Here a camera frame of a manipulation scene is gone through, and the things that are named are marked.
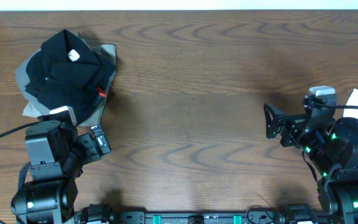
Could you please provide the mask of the black polo shirt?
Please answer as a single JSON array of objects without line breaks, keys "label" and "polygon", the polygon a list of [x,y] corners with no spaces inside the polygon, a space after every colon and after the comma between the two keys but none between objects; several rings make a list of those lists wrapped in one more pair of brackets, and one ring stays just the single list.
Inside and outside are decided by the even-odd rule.
[{"label": "black polo shirt", "polygon": [[71,106],[80,124],[97,109],[92,105],[98,94],[96,87],[104,90],[115,71],[115,63],[63,29],[30,59],[26,68],[30,83],[25,91],[49,110]]}]

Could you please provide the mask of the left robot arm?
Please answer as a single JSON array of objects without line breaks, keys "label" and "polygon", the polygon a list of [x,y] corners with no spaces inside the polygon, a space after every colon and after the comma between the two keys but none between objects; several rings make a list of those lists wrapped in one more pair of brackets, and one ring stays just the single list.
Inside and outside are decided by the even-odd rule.
[{"label": "left robot arm", "polygon": [[66,223],[75,215],[75,180],[83,166],[111,152],[102,127],[79,135],[66,113],[41,116],[27,128],[25,145],[30,162],[11,201],[17,223]]}]

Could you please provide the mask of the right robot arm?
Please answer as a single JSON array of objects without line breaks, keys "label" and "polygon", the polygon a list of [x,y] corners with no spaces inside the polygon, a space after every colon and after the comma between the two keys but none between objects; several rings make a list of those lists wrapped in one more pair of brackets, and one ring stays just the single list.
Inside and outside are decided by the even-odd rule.
[{"label": "right robot arm", "polygon": [[318,200],[332,223],[358,223],[358,119],[334,118],[337,94],[306,95],[305,113],[286,115],[264,104],[266,137],[296,147],[316,179]]}]

